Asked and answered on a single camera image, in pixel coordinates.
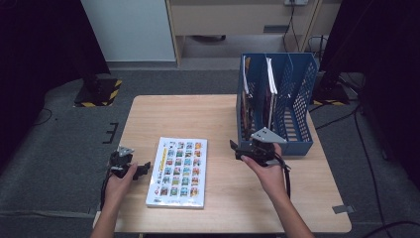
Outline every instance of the wall socket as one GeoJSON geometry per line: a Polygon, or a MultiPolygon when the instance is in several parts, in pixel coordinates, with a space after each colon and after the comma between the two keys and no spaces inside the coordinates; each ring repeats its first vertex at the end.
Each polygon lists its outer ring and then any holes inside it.
{"type": "Polygon", "coordinates": [[[284,5],[290,6],[293,2],[295,6],[304,6],[308,5],[309,0],[284,0],[284,5]]]}

